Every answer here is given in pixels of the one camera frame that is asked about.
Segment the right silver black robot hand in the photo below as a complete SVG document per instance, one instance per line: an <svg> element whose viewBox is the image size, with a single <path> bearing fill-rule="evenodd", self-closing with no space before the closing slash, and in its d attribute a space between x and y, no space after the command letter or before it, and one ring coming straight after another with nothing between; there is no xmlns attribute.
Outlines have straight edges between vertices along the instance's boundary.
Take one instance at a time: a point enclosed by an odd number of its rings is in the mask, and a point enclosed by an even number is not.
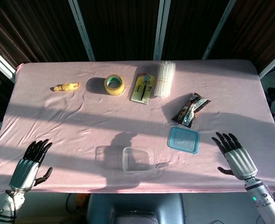
<svg viewBox="0 0 275 224"><path fill-rule="evenodd" d="M221 134L216 132L218 138L212 137L230 169L218 167L218 170L225 175L233 175L237 179L245 181L254 178L258 169L247 150L232 133Z"/></svg>

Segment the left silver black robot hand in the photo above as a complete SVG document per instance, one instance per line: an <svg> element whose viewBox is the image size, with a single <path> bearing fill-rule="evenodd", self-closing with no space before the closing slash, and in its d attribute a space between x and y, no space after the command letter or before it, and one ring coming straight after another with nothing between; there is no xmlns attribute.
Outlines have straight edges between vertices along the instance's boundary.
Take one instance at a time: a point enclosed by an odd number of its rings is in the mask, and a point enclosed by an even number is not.
<svg viewBox="0 0 275 224"><path fill-rule="evenodd" d="M44 157L52 143L48 139L32 142L22 159L19 160L14 170L9 186L14 192L26 193L40 183L45 182L51 175L53 168L50 167L46 174L37 178L37 173Z"/></svg>

